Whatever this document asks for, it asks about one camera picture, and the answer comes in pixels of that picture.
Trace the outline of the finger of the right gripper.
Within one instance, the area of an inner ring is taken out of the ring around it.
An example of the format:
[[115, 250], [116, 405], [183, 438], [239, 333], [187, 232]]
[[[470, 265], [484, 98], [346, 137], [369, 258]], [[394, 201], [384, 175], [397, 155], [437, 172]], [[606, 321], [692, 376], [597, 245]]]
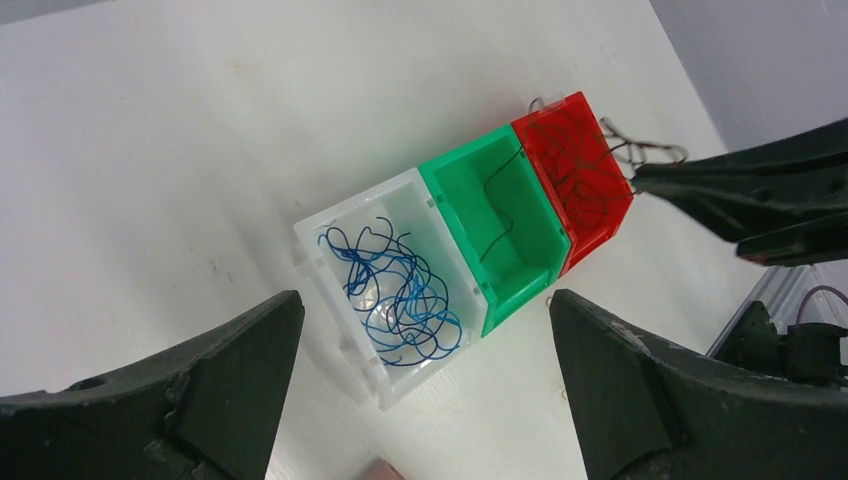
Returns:
[[739, 243], [847, 211], [847, 120], [693, 162], [639, 167], [633, 187]]
[[847, 224], [802, 226], [740, 242], [737, 257], [762, 266], [795, 267], [847, 259]]

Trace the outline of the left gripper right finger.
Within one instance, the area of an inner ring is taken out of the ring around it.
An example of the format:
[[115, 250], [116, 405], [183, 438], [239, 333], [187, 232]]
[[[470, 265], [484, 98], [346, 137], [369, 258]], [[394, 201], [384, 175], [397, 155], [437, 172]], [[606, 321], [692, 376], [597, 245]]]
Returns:
[[578, 293], [549, 315], [591, 479], [843, 479], [847, 392], [704, 356]]

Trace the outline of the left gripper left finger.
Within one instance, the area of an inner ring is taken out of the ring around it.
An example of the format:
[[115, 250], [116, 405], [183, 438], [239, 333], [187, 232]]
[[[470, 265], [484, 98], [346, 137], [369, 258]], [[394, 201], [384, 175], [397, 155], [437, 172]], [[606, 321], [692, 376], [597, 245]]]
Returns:
[[1, 400], [5, 479], [261, 479], [301, 338], [294, 290], [65, 390]]

